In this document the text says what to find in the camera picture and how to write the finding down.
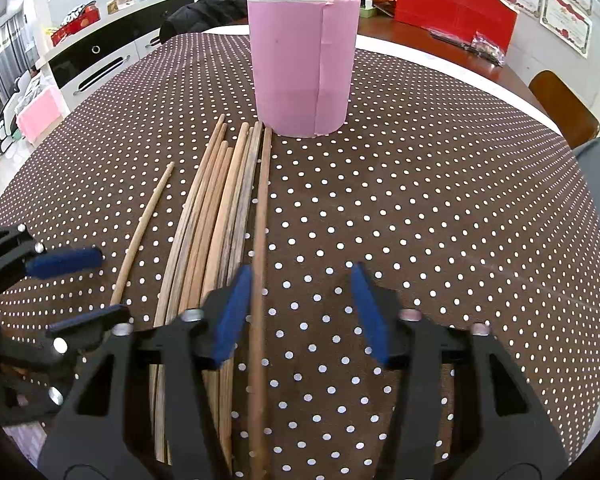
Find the pale wooden chopstick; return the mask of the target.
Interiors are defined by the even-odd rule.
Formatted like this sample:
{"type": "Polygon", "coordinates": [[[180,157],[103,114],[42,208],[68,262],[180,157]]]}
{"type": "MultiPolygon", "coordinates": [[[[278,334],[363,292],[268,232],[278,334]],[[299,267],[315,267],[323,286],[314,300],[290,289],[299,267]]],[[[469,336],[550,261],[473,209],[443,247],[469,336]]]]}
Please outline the pale wooden chopstick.
{"type": "MultiPolygon", "coordinates": [[[[221,260],[221,284],[228,285],[242,264],[245,232],[249,217],[250,200],[256,173],[262,136],[262,124],[256,122],[249,128],[242,161],[238,169],[233,201],[230,203],[225,244],[221,260]]],[[[232,468],[232,402],[235,345],[230,346],[230,357],[220,371],[219,437],[228,468],[232,468]]]]}

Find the tan wooden chopstick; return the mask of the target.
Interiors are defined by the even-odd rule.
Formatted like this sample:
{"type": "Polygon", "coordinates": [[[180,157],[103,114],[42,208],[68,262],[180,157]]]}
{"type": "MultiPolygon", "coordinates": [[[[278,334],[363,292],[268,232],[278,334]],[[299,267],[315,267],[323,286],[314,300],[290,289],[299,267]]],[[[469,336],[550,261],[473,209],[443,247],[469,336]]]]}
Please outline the tan wooden chopstick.
{"type": "Polygon", "coordinates": [[[204,200],[201,204],[194,240],[189,252],[181,299],[178,304],[178,314],[199,307],[201,284],[204,279],[204,268],[206,267],[214,225],[212,217],[216,214],[219,201],[216,196],[222,193],[222,181],[226,177],[232,155],[233,149],[228,146],[227,140],[223,140],[219,145],[213,166],[208,171],[206,188],[204,189],[206,194],[204,194],[204,200]]]}

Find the pink cylindrical utensil holder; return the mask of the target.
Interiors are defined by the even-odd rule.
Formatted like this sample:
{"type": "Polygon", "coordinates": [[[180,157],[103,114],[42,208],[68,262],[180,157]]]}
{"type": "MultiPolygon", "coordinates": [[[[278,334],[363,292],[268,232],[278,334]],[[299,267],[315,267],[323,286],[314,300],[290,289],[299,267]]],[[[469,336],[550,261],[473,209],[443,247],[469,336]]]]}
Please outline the pink cylindrical utensil holder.
{"type": "Polygon", "coordinates": [[[360,6],[360,0],[247,0],[257,114],[279,136],[328,136],[343,125],[360,6]]]}

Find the lone light wooden chopstick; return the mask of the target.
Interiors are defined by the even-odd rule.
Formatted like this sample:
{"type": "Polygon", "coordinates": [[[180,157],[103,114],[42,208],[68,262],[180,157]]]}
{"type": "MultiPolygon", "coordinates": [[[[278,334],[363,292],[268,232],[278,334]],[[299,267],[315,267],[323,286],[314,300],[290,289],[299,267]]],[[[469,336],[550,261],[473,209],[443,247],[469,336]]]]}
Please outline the lone light wooden chopstick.
{"type": "Polygon", "coordinates": [[[131,237],[128,250],[126,251],[124,259],[122,261],[117,281],[114,283],[114,289],[112,290],[110,304],[120,304],[122,300],[126,282],[128,281],[135,256],[138,252],[138,248],[140,248],[140,243],[142,242],[144,234],[147,230],[149,221],[155,212],[156,206],[158,204],[158,201],[160,200],[163,190],[166,188],[166,184],[168,183],[171,177],[174,166],[175,162],[168,163],[168,166],[166,166],[166,170],[164,170],[162,177],[158,181],[154,192],[152,192],[150,199],[148,200],[148,203],[146,204],[143,210],[143,214],[140,216],[140,220],[138,220],[138,225],[135,228],[133,236],[131,237]]]}

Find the dark brown wooden chopstick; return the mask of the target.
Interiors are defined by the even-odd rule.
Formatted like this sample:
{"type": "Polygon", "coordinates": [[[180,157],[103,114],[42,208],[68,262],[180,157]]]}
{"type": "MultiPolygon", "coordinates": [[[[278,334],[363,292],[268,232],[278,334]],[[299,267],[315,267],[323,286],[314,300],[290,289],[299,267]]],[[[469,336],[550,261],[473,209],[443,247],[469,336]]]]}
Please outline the dark brown wooden chopstick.
{"type": "Polygon", "coordinates": [[[272,130],[264,129],[258,182],[256,218],[253,230],[251,322],[249,329],[249,400],[248,434],[250,478],[264,479],[266,468],[265,370],[262,366],[265,350],[264,282],[266,258],[266,215],[268,214],[268,176],[271,167],[272,130]]]}

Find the white black sideboard cabinet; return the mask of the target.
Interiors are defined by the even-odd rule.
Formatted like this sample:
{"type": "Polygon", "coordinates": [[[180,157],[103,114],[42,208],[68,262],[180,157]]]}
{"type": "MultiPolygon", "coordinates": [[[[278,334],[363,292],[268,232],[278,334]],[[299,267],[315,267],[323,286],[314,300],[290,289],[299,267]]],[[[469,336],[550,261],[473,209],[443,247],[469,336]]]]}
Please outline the white black sideboard cabinet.
{"type": "Polygon", "coordinates": [[[162,23],[194,0],[145,0],[87,26],[38,59],[74,110],[114,76],[160,46],[162,23]]]}

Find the brown polka dot tablecloth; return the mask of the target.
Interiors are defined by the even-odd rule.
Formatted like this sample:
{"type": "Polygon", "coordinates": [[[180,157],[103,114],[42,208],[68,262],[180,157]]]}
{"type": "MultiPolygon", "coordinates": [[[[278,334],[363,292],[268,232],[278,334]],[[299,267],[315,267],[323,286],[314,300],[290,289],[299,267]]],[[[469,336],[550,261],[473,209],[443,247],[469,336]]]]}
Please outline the brown polka dot tablecloth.
{"type": "MultiPolygon", "coordinates": [[[[157,181],[175,166],[124,302],[154,322],[178,220],[221,114],[254,109],[249,40],[190,34],[111,79],[32,153],[0,198],[0,226],[52,247],[96,245],[94,274],[27,280],[0,325],[32,340],[108,304],[157,181]]],[[[569,458],[600,402],[600,222],[564,138],[489,93],[418,64],[356,52],[347,120],[275,138],[265,277],[264,428],[273,479],[368,479],[399,377],[370,354],[349,292],[364,262],[406,306],[491,325],[569,458]]]]}

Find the red box on sideboard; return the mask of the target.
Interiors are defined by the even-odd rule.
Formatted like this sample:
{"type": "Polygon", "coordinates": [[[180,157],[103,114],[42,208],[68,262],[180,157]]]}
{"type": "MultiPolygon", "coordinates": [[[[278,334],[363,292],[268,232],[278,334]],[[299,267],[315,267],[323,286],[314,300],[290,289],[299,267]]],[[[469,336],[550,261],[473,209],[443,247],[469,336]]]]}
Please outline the red box on sideboard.
{"type": "Polygon", "coordinates": [[[57,46],[67,37],[100,20],[99,10],[95,0],[81,4],[69,12],[62,20],[56,32],[50,35],[53,46],[57,46]]]}

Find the black jacket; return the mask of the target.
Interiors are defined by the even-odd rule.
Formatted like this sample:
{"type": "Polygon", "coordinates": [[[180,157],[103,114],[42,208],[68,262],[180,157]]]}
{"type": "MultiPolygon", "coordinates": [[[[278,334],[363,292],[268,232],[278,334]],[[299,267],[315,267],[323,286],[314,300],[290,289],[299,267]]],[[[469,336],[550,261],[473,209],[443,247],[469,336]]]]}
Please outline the black jacket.
{"type": "Polygon", "coordinates": [[[248,18],[247,0],[197,0],[181,6],[162,23],[159,39],[165,44],[190,32],[234,24],[248,18]]]}

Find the brown wooden chair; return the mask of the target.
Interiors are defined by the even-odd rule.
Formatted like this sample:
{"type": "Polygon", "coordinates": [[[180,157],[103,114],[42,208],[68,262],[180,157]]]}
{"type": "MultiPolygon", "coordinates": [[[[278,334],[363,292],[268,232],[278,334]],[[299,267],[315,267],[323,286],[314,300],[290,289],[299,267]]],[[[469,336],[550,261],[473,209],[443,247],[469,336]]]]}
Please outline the brown wooden chair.
{"type": "Polygon", "coordinates": [[[542,70],[531,79],[528,88],[570,148],[577,148],[600,134],[597,118],[553,72],[542,70]]]}

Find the red gift bag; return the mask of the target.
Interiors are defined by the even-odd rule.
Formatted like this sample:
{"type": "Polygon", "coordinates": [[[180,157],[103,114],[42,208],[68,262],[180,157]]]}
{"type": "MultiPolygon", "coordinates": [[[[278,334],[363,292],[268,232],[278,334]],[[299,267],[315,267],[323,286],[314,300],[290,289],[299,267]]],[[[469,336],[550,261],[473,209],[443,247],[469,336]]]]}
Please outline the red gift bag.
{"type": "Polygon", "coordinates": [[[480,36],[506,52],[517,12],[501,0],[396,0],[394,19],[464,44],[480,36]]]}

